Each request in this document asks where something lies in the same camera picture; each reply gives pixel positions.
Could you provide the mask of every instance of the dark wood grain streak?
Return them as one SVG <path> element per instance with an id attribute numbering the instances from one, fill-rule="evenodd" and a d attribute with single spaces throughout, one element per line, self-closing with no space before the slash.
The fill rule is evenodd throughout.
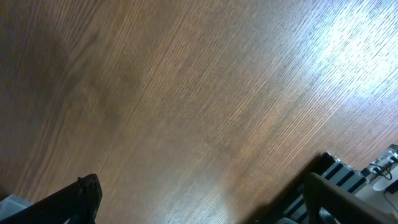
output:
<path id="1" fill-rule="evenodd" d="M 97 173 L 98 223 L 239 223 L 398 137 L 394 1 L 1 1 L 0 192 Z"/>

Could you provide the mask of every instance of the brown wood grain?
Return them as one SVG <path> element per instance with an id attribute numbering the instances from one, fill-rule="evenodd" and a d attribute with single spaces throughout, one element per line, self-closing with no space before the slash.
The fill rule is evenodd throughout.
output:
<path id="1" fill-rule="evenodd" d="M 0 190 L 97 173 L 97 223 L 239 223 L 398 138 L 394 1 L 1 1 Z"/>

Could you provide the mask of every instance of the white plastic part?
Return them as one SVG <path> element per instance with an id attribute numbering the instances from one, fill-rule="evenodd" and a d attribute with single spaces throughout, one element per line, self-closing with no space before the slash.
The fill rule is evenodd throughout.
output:
<path id="1" fill-rule="evenodd" d="M 0 202 L 0 220 L 10 217 L 31 205 L 33 205 L 33 203 L 18 196 L 10 195 Z"/>

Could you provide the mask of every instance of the wooden surface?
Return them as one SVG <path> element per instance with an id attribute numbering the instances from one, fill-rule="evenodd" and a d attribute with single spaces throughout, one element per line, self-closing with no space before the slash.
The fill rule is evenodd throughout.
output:
<path id="1" fill-rule="evenodd" d="M 1 1 L 0 187 L 97 223 L 239 223 L 398 138 L 394 1 Z"/>

